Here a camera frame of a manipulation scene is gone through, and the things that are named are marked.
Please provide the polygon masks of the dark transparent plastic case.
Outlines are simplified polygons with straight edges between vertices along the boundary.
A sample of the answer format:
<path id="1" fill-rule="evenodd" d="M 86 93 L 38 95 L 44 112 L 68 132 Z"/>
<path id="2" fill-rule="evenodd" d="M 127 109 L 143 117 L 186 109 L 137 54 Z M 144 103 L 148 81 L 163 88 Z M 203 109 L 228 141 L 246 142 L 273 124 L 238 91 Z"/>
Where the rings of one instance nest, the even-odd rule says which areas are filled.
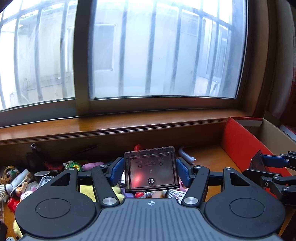
<path id="1" fill-rule="evenodd" d="M 161 191 L 180 187 L 174 147 L 126 152 L 125 191 Z"/>

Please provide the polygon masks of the red cardboard sorting box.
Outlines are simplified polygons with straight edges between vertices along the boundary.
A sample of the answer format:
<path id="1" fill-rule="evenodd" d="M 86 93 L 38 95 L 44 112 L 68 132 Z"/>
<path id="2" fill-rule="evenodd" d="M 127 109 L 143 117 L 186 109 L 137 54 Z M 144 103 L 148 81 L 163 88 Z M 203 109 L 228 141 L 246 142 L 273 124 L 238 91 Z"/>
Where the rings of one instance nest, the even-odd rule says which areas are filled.
<path id="1" fill-rule="evenodd" d="M 238 169 L 244 171 L 258 151 L 278 156 L 295 151 L 295 141 L 264 118 L 229 117 L 221 147 Z"/>

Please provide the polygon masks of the grey plastic tube piece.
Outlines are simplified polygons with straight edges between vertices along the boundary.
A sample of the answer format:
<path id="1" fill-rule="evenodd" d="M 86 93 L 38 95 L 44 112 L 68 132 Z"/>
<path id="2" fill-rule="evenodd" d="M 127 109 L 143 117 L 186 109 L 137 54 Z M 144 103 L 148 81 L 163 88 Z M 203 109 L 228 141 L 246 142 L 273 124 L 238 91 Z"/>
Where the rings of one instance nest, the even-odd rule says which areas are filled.
<path id="1" fill-rule="evenodd" d="M 195 161 L 196 161 L 196 158 L 195 157 L 192 157 L 190 156 L 188 153 L 186 153 L 184 150 L 183 150 L 183 147 L 181 147 L 179 150 L 178 150 L 178 154 L 181 158 L 183 158 L 188 164 L 190 165 L 193 165 L 195 164 Z"/>

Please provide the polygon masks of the purple sweet potato toy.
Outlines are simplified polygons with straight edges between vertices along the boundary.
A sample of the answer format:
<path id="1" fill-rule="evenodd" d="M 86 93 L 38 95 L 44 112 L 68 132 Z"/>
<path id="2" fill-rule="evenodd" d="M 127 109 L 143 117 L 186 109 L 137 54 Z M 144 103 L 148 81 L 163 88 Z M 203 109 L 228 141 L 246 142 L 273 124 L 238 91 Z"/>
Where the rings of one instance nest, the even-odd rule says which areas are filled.
<path id="1" fill-rule="evenodd" d="M 92 168 L 100 166 L 100 165 L 104 165 L 104 163 L 103 162 L 87 163 L 87 164 L 82 166 L 82 170 L 83 171 L 89 171 Z"/>

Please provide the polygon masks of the yellow plush toy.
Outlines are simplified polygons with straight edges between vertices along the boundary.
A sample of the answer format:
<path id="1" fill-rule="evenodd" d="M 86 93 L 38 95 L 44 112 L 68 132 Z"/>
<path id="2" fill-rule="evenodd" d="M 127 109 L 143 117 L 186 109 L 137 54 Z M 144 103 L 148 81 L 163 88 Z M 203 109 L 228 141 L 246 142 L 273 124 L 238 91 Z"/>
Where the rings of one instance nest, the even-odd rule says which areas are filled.
<path id="1" fill-rule="evenodd" d="M 115 203 L 119 201 L 119 203 L 123 202 L 125 196 L 121 194 L 121 190 L 119 187 L 111 187 L 108 182 L 104 182 L 103 184 L 98 185 L 80 185 L 79 186 L 80 193 L 85 194 L 90 197 L 93 201 L 99 202 L 100 206 L 104 206 L 103 199 L 112 197 L 115 200 Z"/>

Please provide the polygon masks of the green yellow spinning top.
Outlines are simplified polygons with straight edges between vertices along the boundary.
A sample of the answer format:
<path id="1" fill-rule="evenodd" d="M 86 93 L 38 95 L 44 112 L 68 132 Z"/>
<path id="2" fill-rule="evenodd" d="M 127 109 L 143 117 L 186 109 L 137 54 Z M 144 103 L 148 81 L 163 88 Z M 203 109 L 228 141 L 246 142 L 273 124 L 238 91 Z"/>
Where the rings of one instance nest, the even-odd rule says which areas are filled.
<path id="1" fill-rule="evenodd" d="M 67 161 L 63 164 L 64 169 L 76 169 L 78 172 L 82 171 L 82 166 L 76 161 Z"/>

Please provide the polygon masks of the red plastic disc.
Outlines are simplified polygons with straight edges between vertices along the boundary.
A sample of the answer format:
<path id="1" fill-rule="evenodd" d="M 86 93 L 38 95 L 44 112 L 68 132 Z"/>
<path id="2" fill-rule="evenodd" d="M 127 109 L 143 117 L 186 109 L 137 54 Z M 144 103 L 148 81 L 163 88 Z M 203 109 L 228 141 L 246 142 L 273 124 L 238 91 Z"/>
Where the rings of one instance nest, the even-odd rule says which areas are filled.
<path id="1" fill-rule="evenodd" d="M 143 147 L 140 144 L 138 144 L 134 147 L 134 151 L 141 151 L 141 150 L 143 150 Z"/>

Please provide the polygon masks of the floral red white curtain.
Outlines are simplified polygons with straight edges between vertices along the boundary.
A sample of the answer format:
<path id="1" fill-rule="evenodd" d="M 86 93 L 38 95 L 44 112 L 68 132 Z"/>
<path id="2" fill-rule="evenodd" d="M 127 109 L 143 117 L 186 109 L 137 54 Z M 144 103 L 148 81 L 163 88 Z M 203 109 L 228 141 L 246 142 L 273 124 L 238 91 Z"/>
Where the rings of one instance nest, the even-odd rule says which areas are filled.
<path id="1" fill-rule="evenodd" d="M 269 112 L 280 119 L 288 105 L 295 82 L 295 18 L 288 1 L 275 1 L 277 44 L 273 90 Z"/>

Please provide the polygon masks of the black tape roll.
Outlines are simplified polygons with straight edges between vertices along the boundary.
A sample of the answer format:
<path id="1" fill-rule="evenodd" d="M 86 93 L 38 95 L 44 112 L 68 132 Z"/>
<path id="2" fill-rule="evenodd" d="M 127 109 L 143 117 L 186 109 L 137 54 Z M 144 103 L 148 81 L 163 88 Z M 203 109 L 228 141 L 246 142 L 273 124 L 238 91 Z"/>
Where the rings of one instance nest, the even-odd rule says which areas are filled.
<path id="1" fill-rule="evenodd" d="M 34 178 L 36 180 L 37 183 L 40 183 L 40 181 L 42 180 L 43 177 L 45 176 L 49 176 L 50 175 L 50 171 L 45 170 L 45 171 L 39 171 L 34 173 Z"/>

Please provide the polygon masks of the black clip stand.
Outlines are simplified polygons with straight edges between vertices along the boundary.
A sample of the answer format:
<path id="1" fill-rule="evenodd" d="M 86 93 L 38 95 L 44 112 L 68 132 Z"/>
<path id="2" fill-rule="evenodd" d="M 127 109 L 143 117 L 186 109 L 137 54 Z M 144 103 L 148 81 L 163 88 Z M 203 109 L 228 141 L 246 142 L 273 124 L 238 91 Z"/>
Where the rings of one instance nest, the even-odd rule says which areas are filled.
<path id="1" fill-rule="evenodd" d="M 31 172 L 39 172 L 44 169 L 44 160 L 42 153 L 38 150 L 37 144 L 32 143 L 30 145 L 30 152 L 26 153 L 27 165 L 30 168 Z"/>

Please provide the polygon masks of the worn white feather shuttlecock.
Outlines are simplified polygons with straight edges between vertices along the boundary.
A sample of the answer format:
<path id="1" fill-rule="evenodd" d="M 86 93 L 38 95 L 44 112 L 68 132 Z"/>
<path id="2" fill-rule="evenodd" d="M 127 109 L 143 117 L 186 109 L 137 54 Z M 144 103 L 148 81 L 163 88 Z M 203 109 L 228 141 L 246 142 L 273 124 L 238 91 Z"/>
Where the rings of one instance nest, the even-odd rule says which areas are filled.
<path id="1" fill-rule="evenodd" d="M 14 187 L 12 184 L 1 184 L 0 185 L 0 200 L 6 202 L 13 196 Z"/>

